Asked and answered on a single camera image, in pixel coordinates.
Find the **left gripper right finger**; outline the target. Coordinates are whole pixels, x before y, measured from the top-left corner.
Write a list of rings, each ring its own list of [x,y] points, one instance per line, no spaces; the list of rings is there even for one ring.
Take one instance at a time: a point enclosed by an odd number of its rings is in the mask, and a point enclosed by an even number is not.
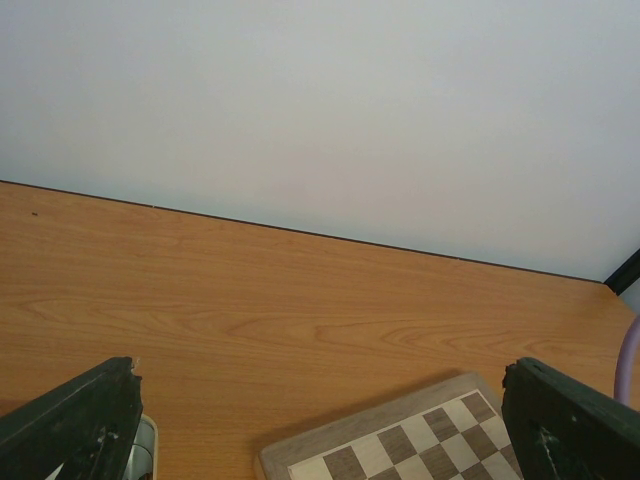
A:
[[[502,417],[525,479],[637,479],[639,412],[531,357],[506,367]]]

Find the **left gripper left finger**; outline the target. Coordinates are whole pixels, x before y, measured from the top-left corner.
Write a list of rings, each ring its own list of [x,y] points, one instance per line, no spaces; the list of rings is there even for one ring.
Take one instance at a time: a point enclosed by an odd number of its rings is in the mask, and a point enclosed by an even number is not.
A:
[[[121,479],[143,413],[130,357],[112,357],[1,417],[1,477]]]

